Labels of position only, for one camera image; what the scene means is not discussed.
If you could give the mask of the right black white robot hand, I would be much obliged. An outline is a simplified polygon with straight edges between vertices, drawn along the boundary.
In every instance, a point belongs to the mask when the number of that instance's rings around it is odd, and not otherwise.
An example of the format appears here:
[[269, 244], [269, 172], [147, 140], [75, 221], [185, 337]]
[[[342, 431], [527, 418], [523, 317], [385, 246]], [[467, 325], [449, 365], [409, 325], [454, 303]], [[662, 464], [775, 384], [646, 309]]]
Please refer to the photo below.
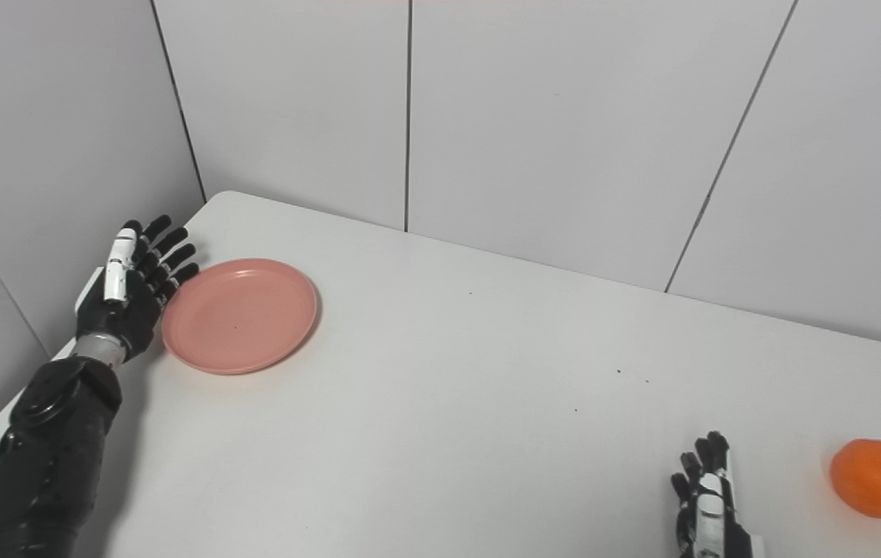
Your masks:
[[670, 483], [679, 499], [675, 538], [680, 557], [766, 557], [765, 541], [740, 523], [731, 452], [719, 431], [681, 453]]

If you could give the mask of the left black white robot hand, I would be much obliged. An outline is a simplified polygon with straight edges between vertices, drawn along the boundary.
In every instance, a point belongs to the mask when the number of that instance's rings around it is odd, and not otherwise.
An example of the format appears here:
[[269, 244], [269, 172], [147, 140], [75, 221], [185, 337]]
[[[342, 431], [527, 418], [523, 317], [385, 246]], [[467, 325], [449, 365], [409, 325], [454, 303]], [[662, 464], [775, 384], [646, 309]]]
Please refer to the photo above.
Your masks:
[[126, 222], [76, 301], [72, 353], [115, 368], [146, 352], [165, 307], [200, 270], [196, 251], [169, 215]]

